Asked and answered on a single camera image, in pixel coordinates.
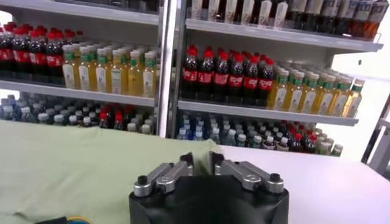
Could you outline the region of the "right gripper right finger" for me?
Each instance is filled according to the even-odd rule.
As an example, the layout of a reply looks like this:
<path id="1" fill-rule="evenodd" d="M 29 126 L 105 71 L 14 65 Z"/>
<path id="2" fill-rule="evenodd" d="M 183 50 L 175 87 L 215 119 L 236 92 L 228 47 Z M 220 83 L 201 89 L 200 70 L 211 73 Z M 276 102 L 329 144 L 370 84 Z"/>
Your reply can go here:
<path id="1" fill-rule="evenodd" d="M 234 162 L 223 154 L 209 152 L 210 172 L 213 175 L 231 175 L 241 183 L 243 189 L 255 192 L 263 187 L 272 194 L 284 192 L 284 181 L 278 173 L 267 173 L 248 161 Z"/>

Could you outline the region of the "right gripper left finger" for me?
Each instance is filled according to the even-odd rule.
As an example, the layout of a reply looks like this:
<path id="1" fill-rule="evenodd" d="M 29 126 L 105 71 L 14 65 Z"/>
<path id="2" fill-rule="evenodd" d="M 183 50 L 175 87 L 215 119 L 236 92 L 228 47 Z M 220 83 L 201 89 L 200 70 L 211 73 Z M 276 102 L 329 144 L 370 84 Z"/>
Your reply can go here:
<path id="1" fill-rule="evenodd" d="M 180 177 L 194 175 L 194 160 L 191 152 L 181 155 L 174 163 L 161 163 L 147 175 L 140 175 L 133 185 L 133 194 L 136 197 L 148 197 L 153 191 L 168 194 L 175 189 Z"/>

